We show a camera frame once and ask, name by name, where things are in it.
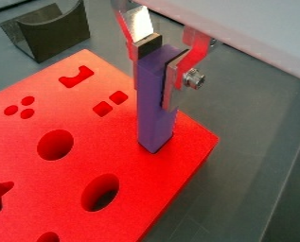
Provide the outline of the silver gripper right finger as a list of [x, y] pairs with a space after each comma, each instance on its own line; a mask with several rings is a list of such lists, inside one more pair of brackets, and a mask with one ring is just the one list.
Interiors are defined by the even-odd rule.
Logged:
[[166, 66], [162, 108], [168, 112], [178, 107], [187, 89], [197, 90], [203, 86], [205, 75], [197, 71], [196, 66], [219, 44], [216, 39], [189, 26], [184, 27], [183, 42], [189, 49]]

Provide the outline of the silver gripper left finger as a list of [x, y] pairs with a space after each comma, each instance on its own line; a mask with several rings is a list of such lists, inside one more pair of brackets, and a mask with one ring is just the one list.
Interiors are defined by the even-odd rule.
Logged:
[[162, 36], [154, 32], [145, 6], [132, 0], [110, 0], [110, 4], [126, 37], [129, 58], [138, 61], [162, 46]]

